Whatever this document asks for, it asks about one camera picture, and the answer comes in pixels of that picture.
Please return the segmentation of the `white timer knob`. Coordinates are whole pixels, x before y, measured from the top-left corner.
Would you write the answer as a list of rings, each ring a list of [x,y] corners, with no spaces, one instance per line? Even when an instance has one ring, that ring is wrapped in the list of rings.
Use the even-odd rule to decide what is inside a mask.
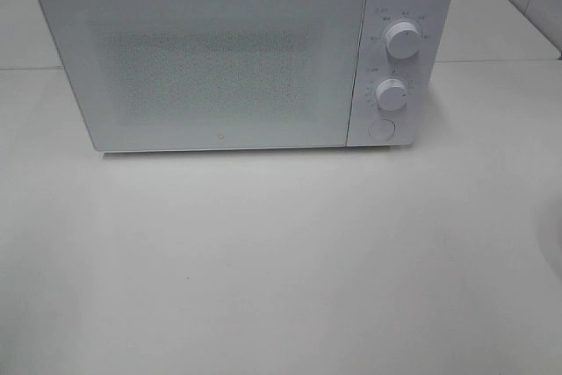
[[[396,78],[382,81],[375,89],[378,107],[387,112],[394,112],[407,102],[407,87]]]

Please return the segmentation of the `white microwave door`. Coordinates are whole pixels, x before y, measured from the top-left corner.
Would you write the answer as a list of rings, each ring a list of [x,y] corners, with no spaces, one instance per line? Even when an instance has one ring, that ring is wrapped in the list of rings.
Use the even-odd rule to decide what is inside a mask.
[[[339,147],[364,0],[39,0],[100,152]]]

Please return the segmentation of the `upper white power knob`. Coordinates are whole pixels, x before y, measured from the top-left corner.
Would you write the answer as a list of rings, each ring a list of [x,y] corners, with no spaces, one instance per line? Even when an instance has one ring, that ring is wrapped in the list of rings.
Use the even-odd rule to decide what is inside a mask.
[[[413,20],[398,19],[386,26],[383,39],[386,51],[393,59],[405,60],[419,52],[422,30]]]

